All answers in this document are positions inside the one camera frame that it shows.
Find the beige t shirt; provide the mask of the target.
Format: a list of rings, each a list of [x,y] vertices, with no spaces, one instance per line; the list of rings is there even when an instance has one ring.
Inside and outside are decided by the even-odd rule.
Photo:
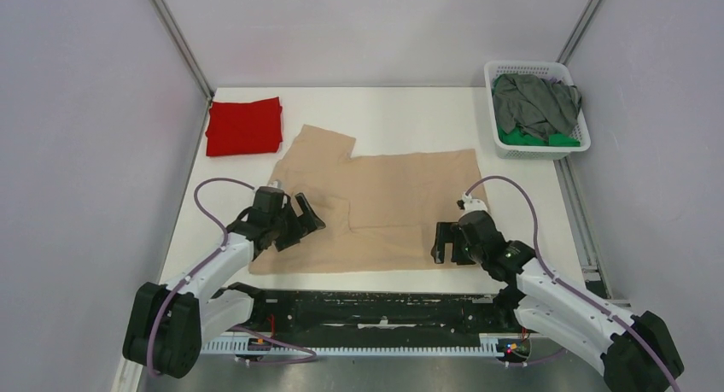
[[[326,224],[281,252],[268,249],[254,275],[384,272],[439,268],[430,251],[439,222],[481,173],[473,149],[352,155],[353,137],[303,126],[271,180],[302,193]]]

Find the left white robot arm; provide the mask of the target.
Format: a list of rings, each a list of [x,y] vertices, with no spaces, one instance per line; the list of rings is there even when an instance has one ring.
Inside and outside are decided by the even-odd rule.
[[[325,223],[304,194],[262,186],[249,207],[218,226],[222,235],[209,255],[163,284],[147,282],[137,290],[122,346],[126,360],[152,374],[181,378],[215,337],[240,324],[261,328],[267,305],[251,290],[226,282],[267,249],[297,245]]]

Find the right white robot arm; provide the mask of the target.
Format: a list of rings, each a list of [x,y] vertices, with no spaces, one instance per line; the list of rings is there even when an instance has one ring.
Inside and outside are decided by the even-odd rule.
[[[535,249],[507,240],[484,210],[439,222],[431,256],[478,265],[505,287],[494,297],[493,320],[505,330],[519,326],[552,339],[588,363],[611,391],[665,391],[685,366],[665,322],[651,311],[636,315],[544,268]]]

